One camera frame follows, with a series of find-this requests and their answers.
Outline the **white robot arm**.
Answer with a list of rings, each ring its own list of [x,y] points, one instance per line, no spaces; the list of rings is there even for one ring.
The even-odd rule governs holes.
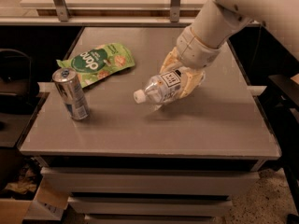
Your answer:
[[[177,99],[188,96],[201,82],[204,69],[214,62],[227,39],[252,21],[260,23],[283,47],[299,59],[299,0],[208,0],[177,39],[161,71],[182,66]]]

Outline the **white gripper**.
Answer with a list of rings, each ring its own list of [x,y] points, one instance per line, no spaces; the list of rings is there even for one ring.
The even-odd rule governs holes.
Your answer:
[[[204,69],[212,65],[220,52],[220,49],[209,48],[199,41],[192,33],[192,28],[188,26],[178,37],[176,47],[165,57],[160,73],[172,71],[182,65],[190,67],[180,69],[181,89],[178,97],[185,98],[206,78],[204,70],[194,69]]]

